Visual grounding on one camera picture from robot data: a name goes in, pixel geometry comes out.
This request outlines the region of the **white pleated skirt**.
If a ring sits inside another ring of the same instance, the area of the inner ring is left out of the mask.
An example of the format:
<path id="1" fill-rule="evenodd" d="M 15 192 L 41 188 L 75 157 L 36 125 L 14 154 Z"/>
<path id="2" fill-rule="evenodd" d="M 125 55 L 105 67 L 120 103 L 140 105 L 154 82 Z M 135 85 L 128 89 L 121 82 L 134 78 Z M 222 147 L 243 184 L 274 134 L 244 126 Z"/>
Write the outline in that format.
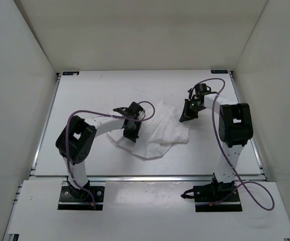
<path id="1" fill-rule="evenodd" d="M 112 144 L 145 160 L 161 158 L 173 145 L 186 144 L 190 124 L 179 122 L 178 109 L 164 100 L 154 106 L 155 115 L 142 122 L 136 142 L 123 137 L 122 130 L 116 130 L 107 133 Z"/>

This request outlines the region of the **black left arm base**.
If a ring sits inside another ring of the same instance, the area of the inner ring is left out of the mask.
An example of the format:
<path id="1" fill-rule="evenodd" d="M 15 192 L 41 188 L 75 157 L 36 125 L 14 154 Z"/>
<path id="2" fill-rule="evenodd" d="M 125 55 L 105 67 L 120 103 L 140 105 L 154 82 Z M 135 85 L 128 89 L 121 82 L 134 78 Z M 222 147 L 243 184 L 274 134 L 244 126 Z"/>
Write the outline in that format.
<path id="1" fill-rule="evenodd" d="M 82 191 L 73 193 L 69 186 L 63 185 L 58 200 L 58 210 L 84 210 L 102 211 L 105 187 L 90 186 L 89 191 L 93 194 L 94 202 L 89 193 Z"/>

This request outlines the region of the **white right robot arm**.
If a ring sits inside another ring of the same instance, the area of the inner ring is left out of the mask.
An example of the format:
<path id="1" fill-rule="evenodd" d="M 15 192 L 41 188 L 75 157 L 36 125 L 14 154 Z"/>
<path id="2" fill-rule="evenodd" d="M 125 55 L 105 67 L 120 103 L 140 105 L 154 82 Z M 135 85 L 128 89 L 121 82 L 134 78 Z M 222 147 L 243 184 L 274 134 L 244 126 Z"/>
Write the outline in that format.
<path id="1" fill-rule="evenodd" d="M 209 195 L 215 201 L 227 196 L 224 185 L 234 183 L 239 156 L 248 141 L 253 137 L 253 126 L 250 107 L 247 103 L 230 101 L 217 92 L 212 91 L 205 83 L 198 83 L 188 90 L 188 98 L 184 100 L 184 108 L 179 121 L 191 121 L 199 117 L 199 111 L 212 111 L 212 124 L 215 115 L 219 117 L 215 128 L 218 143 L 221 145 L 221 157 L 209 188 Z"/>

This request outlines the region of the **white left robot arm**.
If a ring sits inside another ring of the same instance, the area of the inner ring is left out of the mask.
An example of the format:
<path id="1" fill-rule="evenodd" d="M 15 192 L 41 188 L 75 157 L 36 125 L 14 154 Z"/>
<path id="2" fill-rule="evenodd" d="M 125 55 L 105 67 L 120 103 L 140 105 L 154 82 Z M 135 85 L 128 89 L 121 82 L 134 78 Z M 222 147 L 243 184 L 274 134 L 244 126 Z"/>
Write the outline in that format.
<path id="1" fill-rule="evenodd" d="M 123 137 L 136 142 L 145 109 L 136 102 L 119 107 L 110 113 L 89 110 L 75 111 L 56 140 L 55 146 L 65 161 L 69 192 L 77 201 L 90 201 L 95 205 L 94 194 L 85 170 L 85 160 L 96 137 L 115 130 L 123 130 Z"/>

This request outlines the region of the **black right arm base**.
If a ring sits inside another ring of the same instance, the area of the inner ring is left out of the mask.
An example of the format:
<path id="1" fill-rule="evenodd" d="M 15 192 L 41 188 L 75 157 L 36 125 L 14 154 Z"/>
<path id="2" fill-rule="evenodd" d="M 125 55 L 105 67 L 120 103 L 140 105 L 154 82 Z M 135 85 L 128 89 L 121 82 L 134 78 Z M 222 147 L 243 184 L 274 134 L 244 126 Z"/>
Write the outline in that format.
<path id="1" fill-rule="evenodd" d="M 196 185 L 185 191 L 181 198 L 193 199 L 196 212 L 241 212 L 243 210 L 234 181 Z"/>

